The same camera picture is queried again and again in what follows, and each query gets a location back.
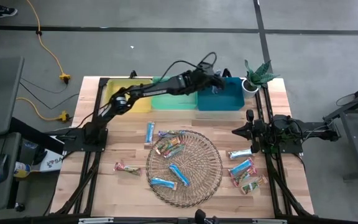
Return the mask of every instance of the yellow bin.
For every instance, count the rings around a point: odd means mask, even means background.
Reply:
[[[102,105],[105,105],[113,93],[117,92],[120,88],[128,88],[131,85],[140,85],[140,84],[150,84],[152,83],[151,79],[146,78],[112,78],[107,82],[106,94],[104,96],[104,102]],[[135,105],[127,113],[148,113],[152,110],[152,98],[145,97],[137,100]]]

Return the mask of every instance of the round woven tray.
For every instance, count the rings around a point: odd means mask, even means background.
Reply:
[[[222,181],[222,160],[218,150],[212,142],[200,133],[184,131],[177,138],[185,148],[173,157],[166,159],[158,155],[156,147],[169,141],[161,138],[150,150],[147,158],[147,178],[153,177],[177,182],[177,189],[150,185],[155,194],[164,202],[176,207],[192,207],[209,199],[218,189]],[[190,182],[185,187],[183,182],[168,168],[171,163],[178,166],[180,171]]]

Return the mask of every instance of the potted plant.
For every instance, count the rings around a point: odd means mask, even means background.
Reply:
[[[261,86],[266,87],[266,83],[279,75],[267,73],[270,67],[270,61],[263,63],[255,72],[249,68],[246,60],[247,76],[242,81],[242,92],[245,98],[252,98]]]

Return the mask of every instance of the concrete floor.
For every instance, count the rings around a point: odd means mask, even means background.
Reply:
[[[45,26],[257,28],[252,0],[32,2]],[[358,0],[259,2],[266,29],[358,30]],[[18,16],[0,19],[0,24],[36,24],[24,0],[0,3],[19,9]],[[59,57],[64,71],[72,75],[67,90],[59,95],[30,86],[51,106],[77,93],[85,75],[128,75],[136,70],[139,75],[159,76],[174,60],[196,63],[210,51],[218,53],[216,68],[227,67],[235,76],[245,75],[245,58],[255,67],[263,62],[259,34],[44,32],[42,37]],[[268,35],[267,43],[274,72],[285,79],[293,117],[321,121],[336,109],[338,98],[358,90],[358,35]],[[18,55],[25,58],[24,78],[50,90],[64,87],[55,61],[40,47],[34,31],[0,30],[0,57]],[[187,67],[178,65],[171,75],[184,69]],[[22,88],[18,96],[31,98]],[[54,110],[36,104],[45,116],[56,116],[61,110],[73,114],[76,98]],[[42,121],[24,102],[16,104],[14,115],[42,131],[69,125]],[[358,181],[342,181],[344,174],[358,169],[347,139],[310,139],[304,150],[315,213],[358,221]],[[50,181],[30,186],[27,201],[31,209],[20,214],[1,213],[0,217],[42,215],[57,175],[46,178]]]

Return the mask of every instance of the blue bin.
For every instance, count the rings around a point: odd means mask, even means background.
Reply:
[[[218,94],[207,88],[198,92],[198,109],[200,111],[237,111],[244,103],[240,78],[224,78],[226,81],[224,90]]]

